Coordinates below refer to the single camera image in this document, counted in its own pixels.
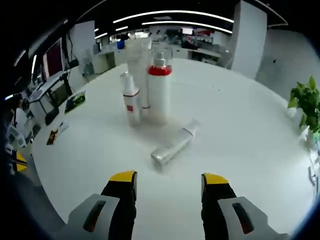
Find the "yellow object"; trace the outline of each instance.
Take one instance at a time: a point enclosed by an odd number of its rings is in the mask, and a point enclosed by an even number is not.
[[[132,178],[134,176],[136,171],[124,171],[124,172],[118,172],[112,177],[110,177],[109,181],[114,181],[114,182],[132,182]]]
[[[27,160],[25,160],[25,158],[18,151],[16,152],[16,159],[25,163],[27,162]],[[18,172],[25,170],[26,168],[27,168],[26,166],[20,165],[19,163],[16,164],[16,169]]]
[[[204,173],[203,175],[205,177],[206,184],[228,184],[228,181],[222,176],[212,173]]]

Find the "bottle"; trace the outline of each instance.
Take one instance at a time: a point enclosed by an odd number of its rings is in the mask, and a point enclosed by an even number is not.
[[[190,142],[196,135],[200,123],[193,119],[185,127],[182,127],[164,145],[156,148],[152,153],[152,159],[160,166],[166,165],[175,155]]]
[[[141,117],[148,116],[148,67],[151,52],[151,38],[132,39],[125,43],[128,72],[140,90]]]
[[[156,52],[148,69],[149,118],[156,124],[166,124],[170,115],[171,73],[164,51]]]
[[[139,89],[133,77],[126,71],[120,75],[123,81],[123,99],[130,125],[140,123]]]

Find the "tall white bottle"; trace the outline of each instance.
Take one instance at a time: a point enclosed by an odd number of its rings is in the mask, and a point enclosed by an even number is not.
[[[139,105],[139,89],[133,77],[126,71],[120,75],[123,81],[123,99],[130,125],[140,123],[141,108]]]
[[[148,69],[149,118],[156,124],[166,124],[170,116],[172,66],[164,51],[156,52]]]
[[[140,90],[139,103],[141,118],[148,116],[148,67],[149,54],[151,53],[151,38],[132,39],[125,42],[127,66],[129,74]]]

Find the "plant pot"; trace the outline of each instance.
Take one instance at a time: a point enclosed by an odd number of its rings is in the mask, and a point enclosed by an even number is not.
[[[306,145],[309,149],[312,150],[316,147],[315,136],[310,129],[308,130],[308,134],[306,136]]]

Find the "cabinet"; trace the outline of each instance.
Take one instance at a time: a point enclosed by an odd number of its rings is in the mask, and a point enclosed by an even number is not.
[[[172,48],[172,57],[174,59],[187,59],[188,58],[188,49],[182,47],[173,47]]]
[[[95,74],[102,74],[109,69],[107,57],[105,54],[94,55],[92,59],[92,65]]]
[[[119,66],[126,62],[126,51],[125,49],[117,49],[114,51],[114,63],[115,66]]]

